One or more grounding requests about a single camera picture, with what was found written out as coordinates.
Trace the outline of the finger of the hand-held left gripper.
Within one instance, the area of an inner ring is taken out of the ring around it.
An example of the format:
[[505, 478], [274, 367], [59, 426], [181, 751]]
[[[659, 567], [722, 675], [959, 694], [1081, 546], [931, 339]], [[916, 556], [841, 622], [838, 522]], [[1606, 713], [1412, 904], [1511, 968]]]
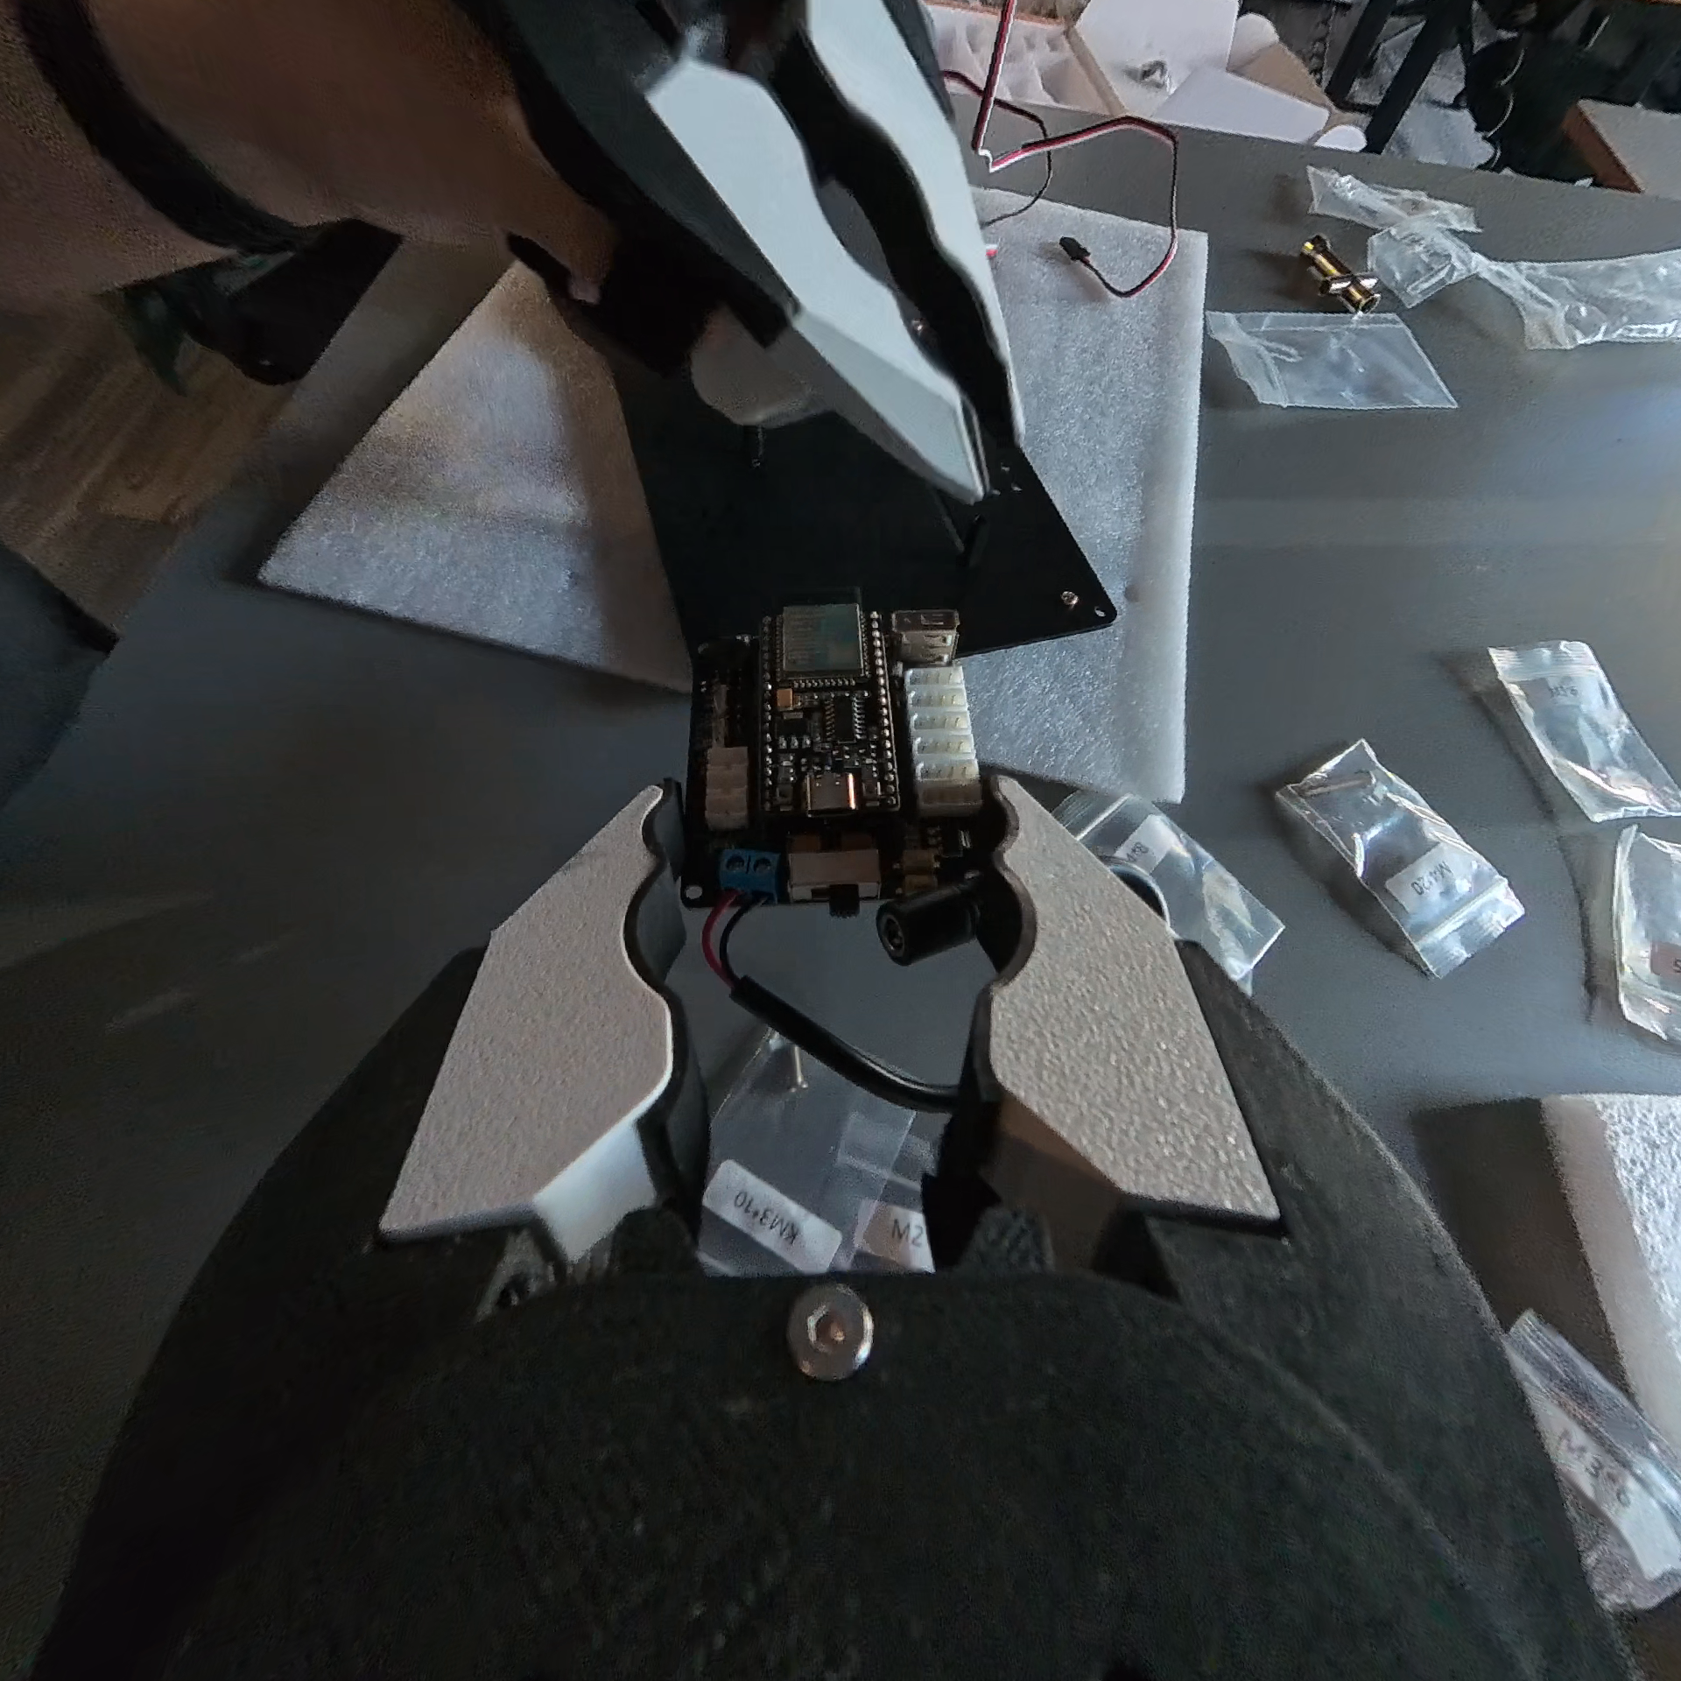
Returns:
[[805, 134], [869, 220], [899, 298], [984, 430], [1017, 444], [1017, 375], [968, 165], [918, 3], [803, 3], [825, 85]]
[[685, 55], [651, 107], [791, 294], [771, 359], [936, 488], [979, 501], [984, 461], [950, 375], [913, 343], [888, 285], [831, 226], [785, 110], [750, 77]]

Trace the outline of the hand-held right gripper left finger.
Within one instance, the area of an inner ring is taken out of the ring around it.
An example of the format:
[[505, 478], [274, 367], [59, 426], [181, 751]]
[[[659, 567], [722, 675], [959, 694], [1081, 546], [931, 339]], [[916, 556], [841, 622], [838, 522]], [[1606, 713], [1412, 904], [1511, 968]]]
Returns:
[[687, 940], [680, 789], [640, 789], [492, 933], [379, 1232], [534, 1227], [597, 1249], [700, 1220], [708, 1100], [668, 977]]

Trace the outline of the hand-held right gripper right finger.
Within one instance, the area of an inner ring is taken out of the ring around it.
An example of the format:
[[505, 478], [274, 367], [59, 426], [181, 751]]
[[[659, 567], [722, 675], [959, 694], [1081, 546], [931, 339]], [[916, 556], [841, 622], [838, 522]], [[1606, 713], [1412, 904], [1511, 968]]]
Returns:
[[1276, 1227], [1167, 920], [1017, 778], [991, 795], [1017, 933], [971, 1039], [982, 1181], [1047, 1230], [1104, 1230], [1125, 1213]]

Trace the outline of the black microcontroller circuit board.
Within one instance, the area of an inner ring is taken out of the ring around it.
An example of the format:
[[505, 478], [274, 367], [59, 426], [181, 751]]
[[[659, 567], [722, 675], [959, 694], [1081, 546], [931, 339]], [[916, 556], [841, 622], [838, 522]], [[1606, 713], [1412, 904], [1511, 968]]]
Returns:
[[794, 602], [693, 658], [680, 892], [834, 917], [981, 871], [960, 615]]

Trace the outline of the person's left hand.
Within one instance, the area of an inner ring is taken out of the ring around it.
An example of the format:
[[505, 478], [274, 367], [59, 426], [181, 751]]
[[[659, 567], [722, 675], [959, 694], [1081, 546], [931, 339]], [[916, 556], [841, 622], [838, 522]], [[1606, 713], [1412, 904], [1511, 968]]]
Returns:
[[[457, 3], [105, 2], [92, 35], [140, 110], [230, 193], [296, 227], [537, 243], [593, 302], [616, 250], [556, 176]], [[5, 3], [5, 307], [53, 307], [222, 254], [123, 176]]]

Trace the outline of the labelled clear screw bag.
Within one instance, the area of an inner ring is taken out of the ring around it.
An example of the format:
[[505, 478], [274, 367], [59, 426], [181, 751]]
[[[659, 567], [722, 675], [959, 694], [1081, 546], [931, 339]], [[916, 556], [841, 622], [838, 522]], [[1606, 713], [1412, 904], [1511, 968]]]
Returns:
[[703, 1266], [714, 1275], [850, 1273], [844, 1137], [856, 1121], [904, 1128], [915, 1114], [763, 1033], [710, 1114]]
[[1679, 1047], [1679, 845], [1621, 830], [1614, 859], [1616, 994], [1630, 1025]]
[[1589, 1586], [1609, 1610], [1679, 1593], [1679, 1460], [1667, 1439], [1543, 1316], [1526, 1308], [1505, 1354], [1536, 1422]]
[[1175, 938], [1202, 949], [1252, 994], [1254, 971], [1284, 926], [1200, 843], [1137, 795], [1077, 790], [1054, 817], [1162, 914]]
[[936, 1113], [916, 1113], [904, 1128], [886, 1121], [849, 1128], [838, 1154], [850, 1213], [849, 1271], [935, 1271], [923, 1192], [939, 1165], [944, 1124]]
[[1507, 877], [1367, 741], [1279, 787], [1275, 803], [1331, 865], [1331, 882], [1356, 886], [1385, 943], [1430, 978], [1524, 917]]
[[1487, 655], [1531, 748], [1583, 818], [1679, 817], [1675, 777], [1630, 718], [1588, 642], [1492, 645]]

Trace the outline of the open cardboard box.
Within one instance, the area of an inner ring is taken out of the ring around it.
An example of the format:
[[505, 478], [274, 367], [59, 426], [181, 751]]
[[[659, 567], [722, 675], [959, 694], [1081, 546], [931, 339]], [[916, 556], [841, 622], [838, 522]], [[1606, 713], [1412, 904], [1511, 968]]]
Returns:
[[1237, 2], [1018, 3], [1001, 100], [1349, 154], [1367, 139], [1362, 119], [1331, 103], [1275, 26]]

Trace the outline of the white foam sheet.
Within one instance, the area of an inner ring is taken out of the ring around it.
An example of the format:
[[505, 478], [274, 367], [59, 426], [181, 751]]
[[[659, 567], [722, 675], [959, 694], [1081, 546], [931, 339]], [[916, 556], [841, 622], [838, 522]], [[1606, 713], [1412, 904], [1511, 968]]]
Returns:
[[[1025, 456], [1119, 602], [1104, 633], [959, 655], [984, 762], [1157, 804], [1185, 797], [1191, 522], [1208, 236], [1137, 299], [1157, 223], [976, 195], [1022, 392]], [[608, 363], [508, 265], [262, 564], [266, 586], [685, 692], [691, 657]]]

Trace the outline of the brass metal coupling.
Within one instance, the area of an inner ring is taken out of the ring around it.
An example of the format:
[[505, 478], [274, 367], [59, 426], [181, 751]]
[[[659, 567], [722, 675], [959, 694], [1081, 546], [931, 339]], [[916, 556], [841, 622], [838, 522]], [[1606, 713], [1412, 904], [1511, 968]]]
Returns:
[[1322, 236], [1305, 238], [1299, 257], [1310, 272], [1322, 299], [1354, 316], [1374, 309], [1380, 302], [1380, 285], [1374, 274], [1358, 272], [1345, 262]]

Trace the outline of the dark metal furniture legs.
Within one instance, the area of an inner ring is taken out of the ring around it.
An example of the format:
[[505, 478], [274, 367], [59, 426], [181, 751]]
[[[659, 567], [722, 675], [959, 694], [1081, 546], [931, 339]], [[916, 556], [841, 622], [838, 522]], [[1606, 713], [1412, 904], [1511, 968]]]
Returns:
[[1458, 64], [1455, 106], [1507, 162], [1555, 150], [1583, 100], [1638, 106], [1678, 76], [1679, 3], [1362, 3], [1327, 96], [1365, 118], [1383, 154], [1438, 59]]

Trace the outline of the flat empty clear bag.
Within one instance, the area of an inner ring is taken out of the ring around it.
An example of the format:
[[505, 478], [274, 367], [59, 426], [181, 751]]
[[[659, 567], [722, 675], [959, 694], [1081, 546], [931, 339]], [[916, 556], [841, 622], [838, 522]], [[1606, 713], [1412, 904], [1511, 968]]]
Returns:
[[1455, 411], [1441, 375], [1391, 311], [1204, 313], [1208, 333], [1261, 407], [1305, 411]]

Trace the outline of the small clear screw bag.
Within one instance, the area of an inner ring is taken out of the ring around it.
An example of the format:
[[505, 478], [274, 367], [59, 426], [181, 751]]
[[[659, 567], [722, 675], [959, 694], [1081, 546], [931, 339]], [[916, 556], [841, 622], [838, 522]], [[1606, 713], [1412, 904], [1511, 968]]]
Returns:
[[1333, 171], [1322, 165], [1308, 165], [1310, 212], [1317, 217], [1333, 217], [1358, 223], [1372, 231], [1400, 233], [1476, 233], [1476, 214], [1461, 204], [1414, 188], [1394, 188], [1367, 182], [1354, 173]]

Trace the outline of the white foam block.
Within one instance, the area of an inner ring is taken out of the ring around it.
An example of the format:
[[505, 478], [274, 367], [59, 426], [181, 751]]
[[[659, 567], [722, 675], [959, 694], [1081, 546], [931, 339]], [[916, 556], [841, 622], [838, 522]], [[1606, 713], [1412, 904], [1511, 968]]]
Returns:
[[1678, 1348], [1678, 1099], [1552, 1094], [1425, 1108], [1427, 1189], [1495, 1320]]

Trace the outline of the crumpled clear plastic bag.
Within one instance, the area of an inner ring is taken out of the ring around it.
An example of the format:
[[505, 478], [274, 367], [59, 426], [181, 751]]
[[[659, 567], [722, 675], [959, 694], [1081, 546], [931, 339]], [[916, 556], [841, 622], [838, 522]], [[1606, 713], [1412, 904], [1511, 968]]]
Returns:
[[1457, 229], [1409, 220], [1372, 231], [1376, 283], [1403, 307], [1466, 279], [1496, 290], [1519, 313], [1531, 351], [1679, 343], [1679, 251], [1566, 262], [1499, 260]]

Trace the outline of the brown cardboard box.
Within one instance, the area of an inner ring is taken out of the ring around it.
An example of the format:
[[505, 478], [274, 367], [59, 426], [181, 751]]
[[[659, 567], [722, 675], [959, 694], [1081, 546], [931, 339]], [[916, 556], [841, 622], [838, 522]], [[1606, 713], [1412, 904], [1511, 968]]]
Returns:
[[1561, 128], [1595, 183], [1679, 200], [1679, 114], [1583, 97]]

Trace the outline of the black metal base plate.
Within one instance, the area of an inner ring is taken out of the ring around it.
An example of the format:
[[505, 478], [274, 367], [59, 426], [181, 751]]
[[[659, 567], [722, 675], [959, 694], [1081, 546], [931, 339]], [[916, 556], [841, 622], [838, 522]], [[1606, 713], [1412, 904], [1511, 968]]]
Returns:
[[1117, 596], [1018, 449], [982, 438], [992, 488], [967, 505], [834, 412], [750, 430], [685, 375], [619, 351], [608, 367], [688, 649], [844, 599], [955, 610], [968, 657], [1117, 625]]

